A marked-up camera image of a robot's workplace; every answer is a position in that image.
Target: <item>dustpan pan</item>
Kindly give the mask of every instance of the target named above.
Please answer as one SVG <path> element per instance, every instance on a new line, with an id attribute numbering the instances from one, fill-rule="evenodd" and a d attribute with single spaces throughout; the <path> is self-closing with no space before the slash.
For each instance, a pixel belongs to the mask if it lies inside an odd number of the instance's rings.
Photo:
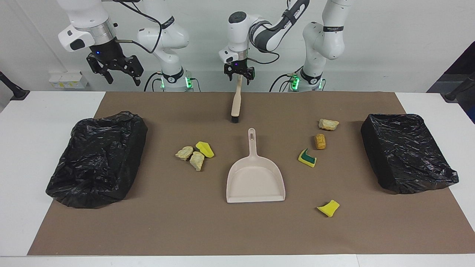
<path id="1" fill-rule="evenodd" d="M 248 131 L 249 156 L 238 160 L 229 170 L 226 185 L 228 203 L 283 201 L 284 180 L 271 160 L 257 155 L 256 131 Z"/>

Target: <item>green and yellow sponge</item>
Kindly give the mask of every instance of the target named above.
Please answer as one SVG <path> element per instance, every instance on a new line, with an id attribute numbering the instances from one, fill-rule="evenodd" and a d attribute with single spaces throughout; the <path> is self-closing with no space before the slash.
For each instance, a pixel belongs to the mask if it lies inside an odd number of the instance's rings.
<path id="1" fill-rule="evenodd" d="M 307 155 L 307 151 L 308 151 L 308 148 L 307 149 L 304 149 L 300 155 L 298 156 L 298 161 L 300 161 L 301 163 L 305 164 L 305 165 L 308 165 L 310 167 L 315 167 L 315 163 L 317 162 L 317 158 L 313 158 L 309 155 Z"/>

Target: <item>white table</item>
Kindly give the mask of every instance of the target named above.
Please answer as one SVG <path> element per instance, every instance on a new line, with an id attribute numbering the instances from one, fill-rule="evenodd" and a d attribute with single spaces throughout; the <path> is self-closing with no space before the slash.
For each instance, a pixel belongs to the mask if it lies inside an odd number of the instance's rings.
<path id="1" fill-rule="evenodd" d="M 31 92 L 0 113 L 0 266 L 411 267 L 473 266 L 466 255 L 27 257 L 52 199 L 45 187 L 77 121 L 93 117 L 104 92 Z M 475 125 L 438 94 L 397 93 L 421 115 L 460 183 L 450 187 L 475 228 Z"/>

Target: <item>yellow sponge piece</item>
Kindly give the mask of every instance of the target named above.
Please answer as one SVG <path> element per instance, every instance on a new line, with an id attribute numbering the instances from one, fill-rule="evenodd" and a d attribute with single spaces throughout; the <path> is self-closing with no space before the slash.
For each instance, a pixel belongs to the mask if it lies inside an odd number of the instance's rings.
<path id="1" fill-rule="evenodd" d="M 208 143 L 199 141 L 195 146 L 207 158 L 214 157 L 214 152 L 211 150 L 211 147 Z"/>
<path id="2" fill-rule="evenodd" d="M 305 164 L 305 165 L 308 165 L 310 167 L 315 167 L 315 163 L 317 162 L 317 158 L 313 158 L 309 155 L 307 155 L 307 151 L 308 151 L 308 148 L 307 149 L 304 149 L 302 150 L 302 152 L 300 152 L 300 155 L 298 156 L 298 161 L 300 161 L 301 163 Z"/>
<path id="3" fill-rule="evenodd" d="M 336 209 L 339 208 L 338 202 L 332 200 L 330 203 L 326 204 L 323 207 L 317 207 L 317 209 L 323 213 L 325 213 L 326 216 L 328 217 L 333 217 L 333 214 L 335 213 Z"/>

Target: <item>white wall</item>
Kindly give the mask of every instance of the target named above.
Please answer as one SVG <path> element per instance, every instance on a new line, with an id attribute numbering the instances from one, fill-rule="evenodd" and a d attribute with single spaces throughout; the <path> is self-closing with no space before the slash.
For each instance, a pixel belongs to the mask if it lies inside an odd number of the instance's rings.
<path id="1" fill-rule="evenodd" d="M 87 49 L 66 52 L 57 34 L 69 23 L 56 0 L 0 0 L 18 3 L 26 20 L 39 34 L 27 36 L 28 27 L 8 8 L 0 9 L 0 68 L 8 69 L 11 79 L 32 90 L 50 90 L 48 71 L 62 68 L 82 71 L 89 90 L 140 91 L 128 76 L 113 72 L 115 82 L 108 85 L 92 74 L 86 63 Z M 227 43 L 226 22 L 237 10 L 256 12 L 271 21 L 285 9 L 285 0 L 168 0 L 175 19 L 190 33 L 190 45 L 178 50 L 185 67 L 200 80 L 203 91 L 231 91 L 222 73 L 218 51 Z M 256 79 L 245 91 L 266 91 L 279 74 L 296 70 L 303 64 L 305 51 L 302 30 L 310 21 L 322 22 L 326 0 L 312 0 L 309 9 L 286 36 L 277 50 L 279 61 L 256 65 Z M 105 2 L 119 38 L 136 38 L 138 29 L 153 25 L 118 3 Z M 327 64 L 326 90 L 425 92 L 475 40 L 473 0 L 358 0 L 345 25 L 346 51 Z M 159 69 L 157 60 L 134 45 L 123 45 L 126 55 L 135 54 L 148 75 Z M 267 60 L 255 49 L 252 57 Z"/>

